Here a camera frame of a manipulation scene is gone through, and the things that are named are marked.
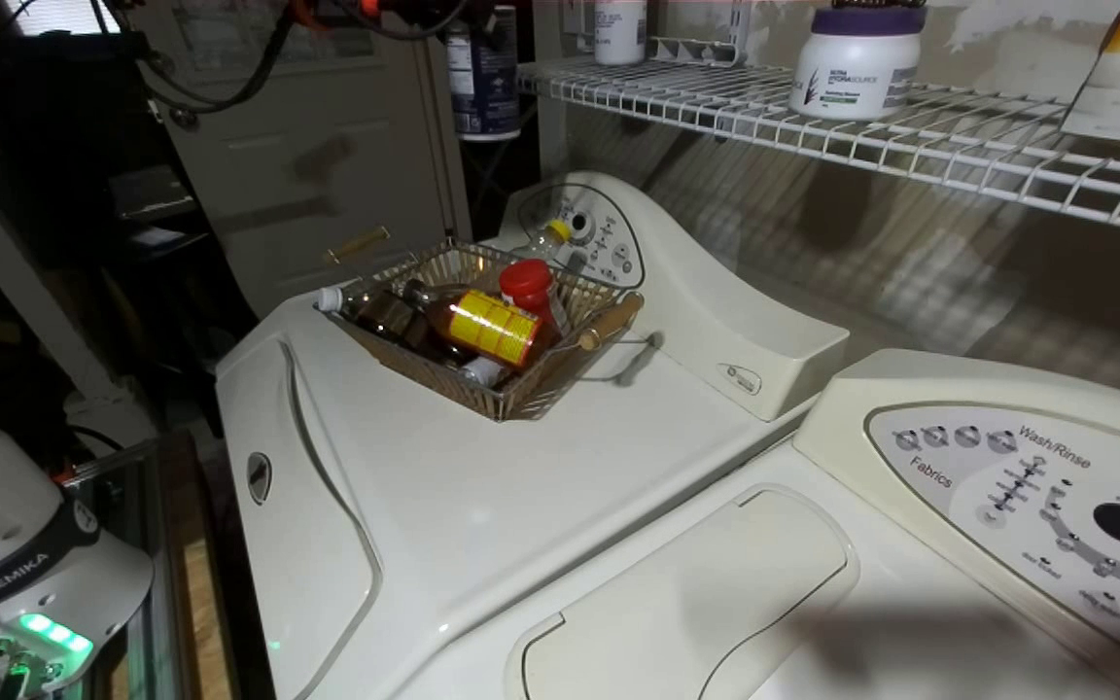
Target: black cable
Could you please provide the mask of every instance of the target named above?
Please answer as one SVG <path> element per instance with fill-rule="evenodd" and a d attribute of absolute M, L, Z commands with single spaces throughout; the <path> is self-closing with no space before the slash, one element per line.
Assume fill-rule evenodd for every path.
<path fill-rule="evenodd" d="M 23 0 L 3 23 L 0 31 L 17 28 L 17 19 L 32 9 L 35 0 Z"/>
<path fill-rule="evenodd" d="M 124 442 L 110 440 L 106 433 L 93 433 L 93 426 L 80 426 L 80 424 L 71 424 L 75 436 L 87 436 L 110 452 L 124 452 Z"/>
<path fill-rule="evenodd" d="M 245 99 L 253 99 L 253 96 L 263 88 L 263 80 L 272 76 L 281 54 L 284 54 L 284 44 L 287 44 L 287 36 L 293 36 L 293 23 L 297 23 L 297 11 L 293 11 L 293 5 L 284 5 L 284 11 L 276 15 L 276 28 L 272 28 L 272 36 L 268 36 L 268 44 L 263 44 L 253 72 L 250 72 L 250 80 L 245 80 L 237 94 L 229 94 L 229 96 L 207 96 L 207 94 L 196 94 L 196 88 L 180 86 L 166 71 L 157 64 L 157 58 L 143 58 L 143 71 L 147 71 L 152 76 L 158 76 L 166 88 L 176 88 L 180 96 L 196 99 L 196 103 L 187 103 L 187 99 L 180 99 L 180 96 L 172 96 L 172 94 L 158 94 L 158 88 L 147 86 L 147 80 L 143 80 L 143 86 L 147 86 L 147 94 L 152 94 L 157 99 L 163 99 L 163 103 L 172 103 L 172 110 L 180 110 L 180 112 L 224 112 L 224 110 L 232 110 L 232 103 L 245 103 Z"/>
<path fill-rule="evenodd" d="M 419 44 L 419 40 L 432 40 L 432 36 L 446 31 L 446 28 L 472 9 L 472 0 L 459 0 L 439 23 L 419 28 L 419 31 L 381 28 L 373 15 L 367 15 L 367 11 L 358 9 L 358 0 L 336 5 L 336 9 L 358 15 L 373 36 L 384 36 L 384 40 L 395 40 L 395 44 Z"/>

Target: white wire shelf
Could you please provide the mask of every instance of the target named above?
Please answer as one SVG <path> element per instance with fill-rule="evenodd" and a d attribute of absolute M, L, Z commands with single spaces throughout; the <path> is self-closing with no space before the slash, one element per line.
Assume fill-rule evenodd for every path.
<path fill-rule="evenodd" d="M 917 86 L 891 119 L 812 119 L 782 71 L 526 64 L 542 96 L 1120 224 L 1120 156 L 1075 151 L 1063 99 Z"/>

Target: plastic container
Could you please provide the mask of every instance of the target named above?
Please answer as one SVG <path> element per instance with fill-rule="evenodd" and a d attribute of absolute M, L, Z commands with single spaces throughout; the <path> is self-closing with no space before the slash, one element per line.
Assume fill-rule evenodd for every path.
<path fill-rule="evenodd" d="M 828 119 L 880 119 L 907 103 L 922 9 L 826 9 L 796 58 L 789 103 Z"/>
<path fill-rule="evenodd" d="M 408 278 L 406 294 L 423 300 L 419 308 L 432 329 L 493 360 L 521 370 L 546 355 L 542 317 L 484 287 L 429 287 L 423 278 Z"/>
<path fill-rule="evenodd" d="M 646 58 L 646 0 L 594 0 L 594 63 L 630 64 Z"/>
<path fill-rule="evenodd" d="M 498 273 L 498 290 L 508 294 L 512 308 L 554 324 L 554 269 L 535 256 L 512 259 Z"/>
<path fill-rule="evenodd" d="M 516 9 L 493 5 L 493 31 L 446 31 L 446 86 L 459 138 L 498 142 L 521 136 L 516 112 Z"/>

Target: laundry room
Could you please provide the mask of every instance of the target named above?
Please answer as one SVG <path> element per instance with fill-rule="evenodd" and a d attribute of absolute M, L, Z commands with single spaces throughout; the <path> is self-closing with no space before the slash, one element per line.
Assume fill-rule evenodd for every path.
<path fill-rule="evenodd" d="M 1120 700 L 1120 0 L 0 0 L 0 694 Z"/>

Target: control panel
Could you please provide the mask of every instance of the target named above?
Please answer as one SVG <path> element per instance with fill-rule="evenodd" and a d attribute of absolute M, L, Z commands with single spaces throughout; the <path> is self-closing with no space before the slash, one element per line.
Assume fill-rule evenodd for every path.
<path fill-rule="evenodd" d="M 936 400 L 880 409 L 867 436 L 974 544 L 1120 640 L 1120 433 Z"/>
<path fill-rule="evenodd" d="M 512 195 L 502 238 L 516 249 L 529 246 L 564 273 L 617 287 L 646 284 L 635 217 L 590 184 L 557 184 Z"/>

